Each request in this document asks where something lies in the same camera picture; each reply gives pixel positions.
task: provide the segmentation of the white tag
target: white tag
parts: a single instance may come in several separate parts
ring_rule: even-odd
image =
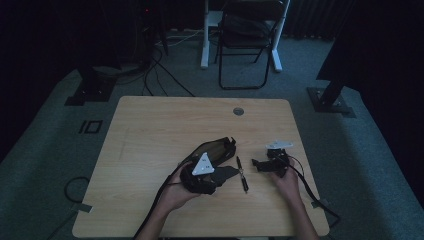
[[[282,148],[288,148],[293,147],[292,142],[285,142],[281,140],[275,140],[271,144],[265,145],[267,149],[282,149]]]
[[[193,176],[197,176],[202,174],[213,173],[214,171],[215,169],[212,167],[212,163],[209,160],[208,153],[205,152],[203,153],[196,167],[194,167],[192,174]]]

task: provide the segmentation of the black chair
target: black chair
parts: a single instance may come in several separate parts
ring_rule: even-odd
[[[219,41],[215,63],[219,56],[219,86],[226,90],[259,89],[268,79],[274,34],[285,12],[280,0],[229,0],[223,8],[219,24]],[[223,49],[256,49],[256,53],[223,53]],[[256,55],[254,63],[264,49],[268,49],[265,78],[254,86],[224,86],[222,84],[222,57],[229,55]]]

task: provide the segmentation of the chair backrest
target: chair backrest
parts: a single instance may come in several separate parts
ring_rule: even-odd
[[[283,17],[284,4],[280,0],[229,0],[223,13],[253,21],[278,22]]]

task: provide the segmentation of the person's left hand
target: person's left hand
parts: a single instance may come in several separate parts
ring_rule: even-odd
[[[175,172],[159,199],[158,207],[168,213],[184,206],[184,204],[190,199],[200,196],[199,193],[189,192],[181,183],[181,170],[188,164],[189,163],[184,164],[177,172]]]

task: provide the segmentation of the black metal base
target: black metal base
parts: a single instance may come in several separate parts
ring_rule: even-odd
[[[114,77],[98,76],[99,86],[92,91],[87,91],[85,81],[81,81],[74,96],[68,97],[65,106],[83,106],[85,102],[108,102],[117,81]]]
[[[331,105],[322,104],[321,96],[324,88],[306,88],[316,112],[341,113],[343,117],[356,118],[351,107],[348,107],[341,95]]]

